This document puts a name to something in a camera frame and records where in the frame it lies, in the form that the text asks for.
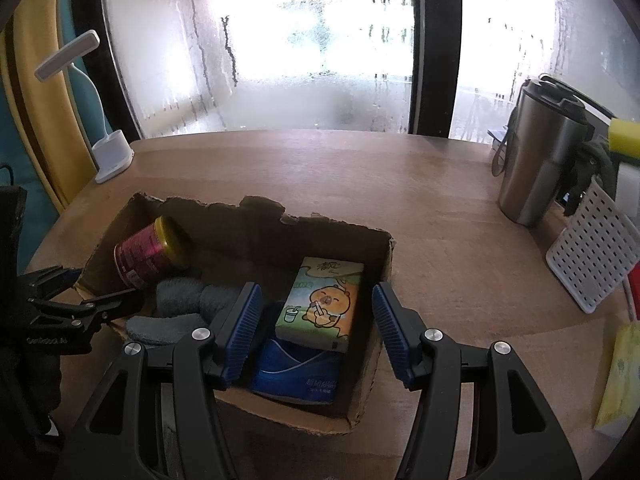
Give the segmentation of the brown cardboard box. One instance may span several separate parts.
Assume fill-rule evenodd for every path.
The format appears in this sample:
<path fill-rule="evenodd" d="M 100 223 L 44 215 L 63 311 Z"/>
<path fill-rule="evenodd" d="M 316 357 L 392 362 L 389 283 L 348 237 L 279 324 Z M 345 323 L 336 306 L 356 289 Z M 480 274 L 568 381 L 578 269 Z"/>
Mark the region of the brown cardboard box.
<path fill-rule="evenodd" d="M 246 196 L 233 206 L 182 197 L 160 200 L 137 193 L 106 228 L 85 264 L 76 284 L 82 298 L 124 289 L 115 247 L 160 216 L 171 218 L 178 226 L 196 275 L 207 283 L 232 287 L 255 282 L 271 301 L 284 299 L 306 257 L 362 263 L 354 339 L 338 375 L 332 404 L 284 404 L 256 396 L 243 386 L 216 395 L 222 403 L 308 434 L 352 432 L 369 400 L 382 351 L 373 322 L 371 292 L 376 283 L 390 278 L 395 244 L 390 233 L 320 216 L 292 217 L 281 204 L 259 196 Z"/>

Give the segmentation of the teal curtain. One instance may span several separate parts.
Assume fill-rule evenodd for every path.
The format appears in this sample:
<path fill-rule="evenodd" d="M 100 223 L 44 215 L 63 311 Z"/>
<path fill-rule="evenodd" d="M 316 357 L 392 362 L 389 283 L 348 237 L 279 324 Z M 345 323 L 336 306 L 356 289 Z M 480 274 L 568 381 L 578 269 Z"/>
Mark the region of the teal curtain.
<path fill-rule="evenodd" d="M 0 96 L 0 128 L 1 162 L 12 168 L 14 183 L 27 191 L 23 229 L 17 249 L 17 271 L 23 273 L 41 242 L 58 220 L 58 212 L 27 155 L 4 88 L 1 88 Z"/>

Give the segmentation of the cartoon tissue pack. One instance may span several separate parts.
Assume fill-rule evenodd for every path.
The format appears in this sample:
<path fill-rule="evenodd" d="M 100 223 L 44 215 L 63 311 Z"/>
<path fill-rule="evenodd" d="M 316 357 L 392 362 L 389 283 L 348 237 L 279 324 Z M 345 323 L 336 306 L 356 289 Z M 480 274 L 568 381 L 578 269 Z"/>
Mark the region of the cartoon tissue pack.
<path fill-rule="evenodd" d="M 363 268 L 362 263 L 306 257 L 278 317 L 276 337 L 346 353 Z"/>

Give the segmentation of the yellow curtain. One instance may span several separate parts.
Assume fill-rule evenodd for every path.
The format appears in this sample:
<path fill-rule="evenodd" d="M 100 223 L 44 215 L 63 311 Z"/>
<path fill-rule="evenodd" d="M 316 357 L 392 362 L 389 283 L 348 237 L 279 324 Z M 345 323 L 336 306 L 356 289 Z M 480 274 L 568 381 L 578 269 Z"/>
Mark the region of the yellow curtain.
<path fill-rule="evenodd" d="M 1 33 L 1 81 L 18 135 L 56 211 L 96 175 L 68 78 L 35 69 L 61 47 L 58 0 L 22 0 Z"/>

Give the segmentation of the stainless steel tumbler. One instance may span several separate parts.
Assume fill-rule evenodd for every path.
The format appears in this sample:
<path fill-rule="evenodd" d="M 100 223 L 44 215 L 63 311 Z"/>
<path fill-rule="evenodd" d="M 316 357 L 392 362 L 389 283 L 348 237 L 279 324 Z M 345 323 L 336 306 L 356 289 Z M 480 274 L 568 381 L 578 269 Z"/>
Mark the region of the stainless steel tumbler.
<path fill-rule="evenodd" d="M 491 161 L 502 179 L 498 206 L 509 220 L 534 226 L 544 216 L 570 156 L 589 130 L 584 102 L 551 76 L 527 79 Z"/>

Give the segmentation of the blue tissue pack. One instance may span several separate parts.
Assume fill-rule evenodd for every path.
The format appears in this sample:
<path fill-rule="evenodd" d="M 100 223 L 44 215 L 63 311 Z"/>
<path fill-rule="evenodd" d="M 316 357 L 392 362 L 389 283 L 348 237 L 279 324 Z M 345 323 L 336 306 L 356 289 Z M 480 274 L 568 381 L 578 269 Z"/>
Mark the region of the blue tissue pack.
<path fill-rule="evenodd" d="M 331 404 L 344 364 L 340 352 L 268 339 L 262 347 L 251 392 L 294 404 Z"/>

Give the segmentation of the yellow tissue pack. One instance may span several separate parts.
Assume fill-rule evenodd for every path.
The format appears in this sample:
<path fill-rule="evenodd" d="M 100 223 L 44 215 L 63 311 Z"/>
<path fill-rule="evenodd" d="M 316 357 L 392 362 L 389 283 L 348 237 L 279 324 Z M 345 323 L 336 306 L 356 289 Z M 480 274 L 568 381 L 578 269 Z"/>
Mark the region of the yellow tissue pack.
<path fill-rule="evenodd" d="M 620 439 L 639 408 L 639 323 L 623 326 L 616 334 L 608 380 L 594 429 Z"/>

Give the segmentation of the white desk lamp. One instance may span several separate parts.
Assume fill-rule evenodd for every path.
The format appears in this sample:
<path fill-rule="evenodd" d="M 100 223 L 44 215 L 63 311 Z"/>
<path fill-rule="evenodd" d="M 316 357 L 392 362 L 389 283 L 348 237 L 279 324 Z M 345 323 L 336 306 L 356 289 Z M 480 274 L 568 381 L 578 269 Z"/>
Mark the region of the white desk lamp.
<path fill-rule="evenodd" d="M 96 50 L 100 45 L 100 37 L 94 29 L 83 32 L 62 48 L 45 58 L 35 69 L 34 75 L 40 82 L 45 82 L 62 70 L 71 70 L 78 74 L 91 86 L 102 117 L 102 136 L 90 145 L 90 153 L 98 172 L 94 177 L 96 184 L 102 184 L 126 171 L 134 161 L 134 150 L 129 145 L 122 130 L 110 131 L 98 88 L 92 79 L 76 65 L 75 61 Z"/>

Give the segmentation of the white perforated basket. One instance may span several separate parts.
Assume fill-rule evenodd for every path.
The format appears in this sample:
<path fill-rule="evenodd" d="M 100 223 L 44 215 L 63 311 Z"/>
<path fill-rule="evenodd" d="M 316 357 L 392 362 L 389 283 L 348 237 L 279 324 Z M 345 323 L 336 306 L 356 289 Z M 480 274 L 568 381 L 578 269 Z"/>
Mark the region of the white perforated basket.
<path fill-rule="evenodd" d="M 591 314 L 639 262 L 639 230 L 592 178 L 570 222 L 546 253 L 549 269 Z"/>

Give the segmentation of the grey towel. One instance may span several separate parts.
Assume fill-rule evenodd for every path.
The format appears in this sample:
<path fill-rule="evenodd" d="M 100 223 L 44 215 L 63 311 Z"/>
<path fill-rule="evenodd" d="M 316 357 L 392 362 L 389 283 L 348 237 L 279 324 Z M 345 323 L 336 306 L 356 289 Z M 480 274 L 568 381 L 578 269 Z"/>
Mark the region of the grey towel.
<path fill-rule="evenodd" d="M 239 298 L 234 287 L 206 285 L 196 278 L 171 278 L 156 286 L 157 316 L 136 315 L 125 323 L 131 340 L 145 347 L 169 346 L 194 330 L 227 315 Z"/>

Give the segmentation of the black window frame post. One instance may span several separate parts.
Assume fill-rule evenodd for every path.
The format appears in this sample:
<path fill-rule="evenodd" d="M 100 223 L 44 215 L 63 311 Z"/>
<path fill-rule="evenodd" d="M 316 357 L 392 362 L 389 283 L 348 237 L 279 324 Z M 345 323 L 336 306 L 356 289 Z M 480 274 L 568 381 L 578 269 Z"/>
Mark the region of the black window frame post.
<path fill-rule="evenodd" d="M 462 0 L 413 0 L 409 132 L 448 138 L 460 65 Z"/>

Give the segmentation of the yellow green sponge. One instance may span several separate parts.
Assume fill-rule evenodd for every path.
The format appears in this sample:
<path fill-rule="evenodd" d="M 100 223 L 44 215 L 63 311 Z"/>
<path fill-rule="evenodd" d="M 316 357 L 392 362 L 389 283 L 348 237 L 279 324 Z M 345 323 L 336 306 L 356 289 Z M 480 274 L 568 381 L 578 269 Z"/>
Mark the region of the yellow green sponge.
<path fill-rule="evenodd" d="M 640 162 L 640 124 L 613 118 L 608 126 L 608 147 L 622 162 L 638 166 Z"/>

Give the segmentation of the yellow lid red can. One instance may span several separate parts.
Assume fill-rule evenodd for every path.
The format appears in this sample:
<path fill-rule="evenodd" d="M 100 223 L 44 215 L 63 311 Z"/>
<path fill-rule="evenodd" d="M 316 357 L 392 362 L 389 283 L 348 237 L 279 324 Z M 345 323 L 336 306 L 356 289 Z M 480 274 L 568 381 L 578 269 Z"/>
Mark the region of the yellow lid red can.
<path fill-rule="evenodd" d="M 166 216 L 157 217 L 145 228 L 116 244 L 114 261 L 122 281 L 137 289 L 190 266 L 182 231 L 174 220 Z"/>

